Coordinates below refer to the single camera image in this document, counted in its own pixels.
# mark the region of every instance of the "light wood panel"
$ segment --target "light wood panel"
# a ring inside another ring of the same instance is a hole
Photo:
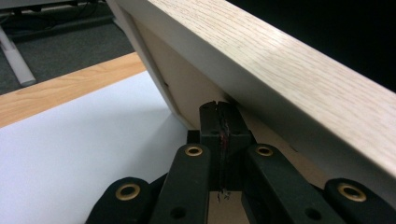
[[[329,177],[358,180],[396,205],[393,92],[226,1],[116,1],[157,68],[158,87],[188,123],[198,116],[183,111],[201,98],[172,92],[196,85],[198,95],[225,93]],[[183,60],[166,63],[173,51]],[[189,79],[189,66],[224,93]]]
[[[0,96],[0,128],[145,71],[136,53]]]

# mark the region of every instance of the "dark floor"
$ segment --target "dark floor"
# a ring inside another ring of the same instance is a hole
[[[396,92],[395,1],[228,1]]]
[[[9,18],[2,24],[37,82],[134,51],[122,30],[113,23],[106,4],[88,4],[83,8],[84,5],[35,13],[27,20]],[[0,94],[20,88],[0,50]]]

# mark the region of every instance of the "gray carpet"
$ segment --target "gray carpet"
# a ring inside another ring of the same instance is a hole
[[[122,30],[112,22],[112,14],[108,6],[99,4],[96,7],[94,13],[84,19],[73,20],[44,31],[27,32],[27,34],[8,31],[9,35],[14,36],[13,40],[37,82],[106,62],[134,51]],[[73,10],[76,9],[58,9],[44,14],[75,15]],[[20,88],[1,51],[0,94]]]

